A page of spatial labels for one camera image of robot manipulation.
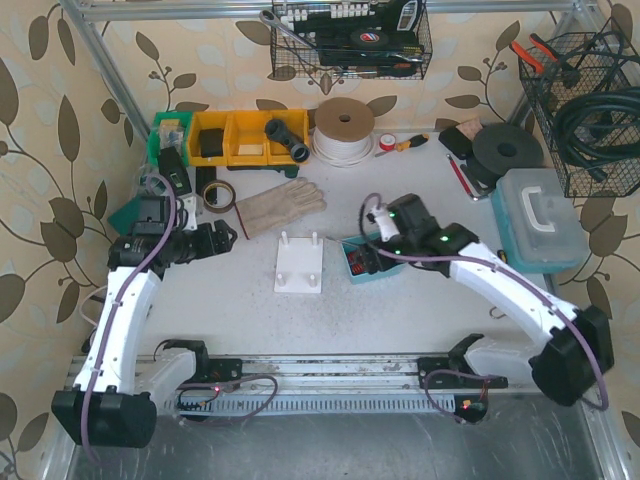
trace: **wire basket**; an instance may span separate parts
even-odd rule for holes
[[[358,5],[360,15],[332,18],[332,6],[337,5],[343,4],[273,4],[273,13],[280,19],[290,17],[297,10],[306,12],[307,20],[296,21],[292,30],[316,48],[304,46],[272,28],[270,78],[308,77],[309,82],[317,83],[325,94],[335,83],[344,83],[344,78],[424,79],[433,53],[424,0],[413,28],[402,32],[385,30],[381,25],[383,15],[362,12],[364,5],[367,12],[371,12],[386,4],[349,4]]]
[[[602,33],[617,32],[615,36],[601,37]],[[555,169],[566,197],[624,197],[640,187],[640,155],[631,156],[598,167],[584,168],[571,161],[563,144],[559,142],[554,119],[567,102],[594,91],[614,92],[630,87],[625,72],[637,65],[618,68],[618,62],[607,56],[623,51],[624,55],[637,56],[631,43],[620,33],[620,28],[610,19],[598,33],[567,33],[549,43],[560,55],[554,62],[537,48],[529,53],[545,68],[537,74],[533,67],[519,59],[520,80],[545,138]],[[570,68],[563,69],[562,64]],[[593,148],[632,145],[640,141],[640,120],[629,121],[621,112],[610,115],[610,127],[602,129],[602,114],[587,117],[575,130],[581,141]],[[596,157],[587,160],[595,162]],[[604,180],[597,180],[595,168],[604,173]]]

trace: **transparent lid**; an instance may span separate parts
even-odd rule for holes
[[[498,181],[518,251],[527,262],[578,263],[589,254],[587,237],[555,170],[512,169]]]

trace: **beige glove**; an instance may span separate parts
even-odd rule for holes
[[[315,183],[296,178],[284,185],[239,201],[240,223],[248,238],[282,227],[309,213],[322,212],[327,204]]]

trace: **wall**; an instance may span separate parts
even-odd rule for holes
[[[114,238],[105,220],[127,200],[142,160],[128,120],[101,114],[108,98],[57,4],[3,1],[1,479],[38,475],[56,423],[51,398],[90,331],[77,304],[105,283]]]
[[[640,4],[601,2],[613,13],[634,46],[640,45]],[[616,366],[606,376],[627,455],[640,472],[640,193],[622,199],[575,202],[589,236],[591,256],[583,266],[560,277],[561,294],[591,302],[611,317]]]
[[[349,96],[372,107],[377,127],[397,129],[507,116],[521,87],[516,56],[506,47],[515,38],[528,42],[532,31],[549,34],[553,20],[545,12],[431,15],[430,27],[435,53],[424,81],[339,81],[287,67],[288,80],[273,80],[270,34],[259,21],[114,22],[103,29],[149,119],[172,109],[314,109],[327,98]]]

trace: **table surface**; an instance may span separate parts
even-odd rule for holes
[[[284,229],[289,237],[313,231],[319,237],[350,237],[358,232],[358,209],[367,194],[379,192],[390,202],[415,193],[441,226],[460,223],[497,250],[500,238],[489,200],[473,202],[465,194],[446,153],[434,135],[422,147],[350,169],[312,157],[300,173],[324,191],[327,209]],[[271,171],[218,169],[218,174],[234,186],[238,200],[288,181]],[[205,211],[198,221],[220,218],[241,232],[234,211]],[[352,285],[341,246],[328,240],[322,293],[276,294],[280,232],[239,238],[230,253],[169,268],[140,353],[153,352],[167,338],[205,340],[210,354],[234,355],[443,352],[475,332],[526,339],[508,318],[492,318],[493,305],[479,294],[438,273],[407,267],[394,277]],[[544,286],[542,275],[530,278]]]

